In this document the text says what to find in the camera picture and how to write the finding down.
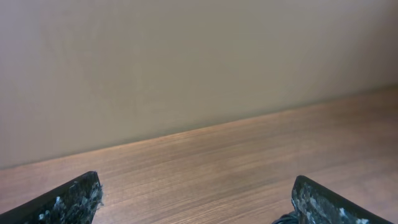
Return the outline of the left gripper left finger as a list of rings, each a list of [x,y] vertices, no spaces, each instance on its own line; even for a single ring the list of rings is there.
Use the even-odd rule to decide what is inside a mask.
[[[1,214],[1,224],[91,223],[102,202],[98,173],[88,171]]]

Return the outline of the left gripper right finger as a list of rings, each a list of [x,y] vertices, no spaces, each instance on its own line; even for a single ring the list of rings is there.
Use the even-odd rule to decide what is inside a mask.
[[[304,175],[294,182],[292,205],[299,224],[392,224]]]

